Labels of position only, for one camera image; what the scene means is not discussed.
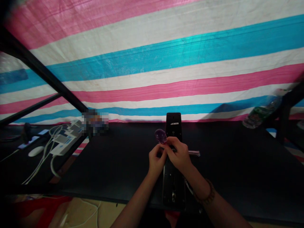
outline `desk surface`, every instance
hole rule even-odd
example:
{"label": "desk surface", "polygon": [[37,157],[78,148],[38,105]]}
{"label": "desk surface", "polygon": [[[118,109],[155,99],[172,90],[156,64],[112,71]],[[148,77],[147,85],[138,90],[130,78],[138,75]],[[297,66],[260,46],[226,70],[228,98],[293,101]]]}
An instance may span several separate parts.
{"label": "desk surface", "polygon": [[[111,123],[59,182],[61,193],[127,203],[147,174],[154,131],[164,123]],[[304,224],[304,166],[265,129],[241,122],[182,123],[183,142],[199,150],[200,173],[247,218]],[[186,211],[197,212],[187,191]],[[149,205],[162,208],[162,176]]]}
{"label": "desk surface", "polygon": [[[37,128],[32,128],[31,132],[33,134],[38,134],[42,130],[50,129],[51,127],[53,127],[53,125],[40,125],[37,126]],[[0,130],[0,137],[5,137],[8,135],[20,135],[22,129],[23,126],[5,126]],[[67,161],[67,159],[72,155],[75,149],[85,138],[86,136],[82,136],[64,156],[58,156],[54,160],[55,170],[62,167],[62,165]],[[43,153],[40,153],[35,157],[29,157],[28,153],[38,146],[45,146],[49,139],[50,136],[47,133],[47,137],[40,137],[27,148],[18,151],[0,163],[0,177],[3,183],[2,190],[4,190],[4,192],[9,194],[45,193],[48,188],[52,187],[51,185],[47,185],[54,176],[50,168],[50,162],[52,159],[51,155],[47,157],[44,164],[41,166],[40,171],[32,179],[32,181],[27,186],[20,186],[20,184],[24,182],[35,170],[43,155]],[[14,152],[22,143],[21,138],[14,142],[0,143],[0,160]]]}

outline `beaded bracelet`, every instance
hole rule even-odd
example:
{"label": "beaded bracelet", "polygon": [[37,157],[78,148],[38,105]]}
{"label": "beaded bracelet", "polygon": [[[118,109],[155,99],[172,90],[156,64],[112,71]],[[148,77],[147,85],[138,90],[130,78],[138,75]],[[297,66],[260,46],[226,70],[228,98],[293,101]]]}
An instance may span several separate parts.
{"label": "beaded bracelet", "polygon": [[206,181],[208,182],[208,184],[210,185],[210,193],[209,193],[209,196],[206,198],[206,199],[199,199],[197,197],[197,195],[194,193],[194,197],[195,199],[200,203],[200,204],[203,204],[203,205],[208,205],[210,204],[213,200],[214,200],[214,197],[215,197],[215,189],[213,187],[213,184],[211,183],[210,180],[206,179]]}

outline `power strip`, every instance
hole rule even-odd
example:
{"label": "power strip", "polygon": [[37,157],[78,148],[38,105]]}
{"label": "power strip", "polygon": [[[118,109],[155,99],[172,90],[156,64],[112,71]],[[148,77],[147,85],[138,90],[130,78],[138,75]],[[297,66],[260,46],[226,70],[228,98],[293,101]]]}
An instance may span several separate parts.
{"label": "power strip", "polygon": [[65,143],[59,143],[52,151],[50,152],[53,156],[63,156],[71,148],[71,146],[80,138],[81,129],[77,132],[76,137],[67,136],[68,140]]}

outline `hand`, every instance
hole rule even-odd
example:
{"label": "hand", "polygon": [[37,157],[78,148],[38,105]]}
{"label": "hand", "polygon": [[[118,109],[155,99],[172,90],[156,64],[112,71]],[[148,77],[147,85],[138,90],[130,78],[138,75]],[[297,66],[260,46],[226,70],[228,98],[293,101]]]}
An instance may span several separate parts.
{"label": "hand", "polygon": [[161,149],[161,144],[157,144],[149,153],[149,171],[148,174],[157,179],[164,169],[167,158],[167,152]]}
{"label": "hand", "polygon": [[[173,145],[177,152],[174,153],[172,149],[167,145]],[[173,165],[183,174],[192,166],[188,146],[179,141],[176,137],[168,137],[167,144],[161,145],[164,148],[164,151],[167,152],[170,161]]]}

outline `purple transparent object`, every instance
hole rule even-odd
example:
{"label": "purple transparent object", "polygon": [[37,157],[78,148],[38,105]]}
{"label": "purple transparent object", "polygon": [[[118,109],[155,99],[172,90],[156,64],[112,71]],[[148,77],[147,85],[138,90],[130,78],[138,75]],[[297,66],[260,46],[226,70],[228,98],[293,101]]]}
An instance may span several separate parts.
{"label": "purple transparent object", "polygon": [[154,132],[155,138],[160,142],[161,144],[166,144],[167,142],[167,136],[164,130],[162,129],[157,129]]}

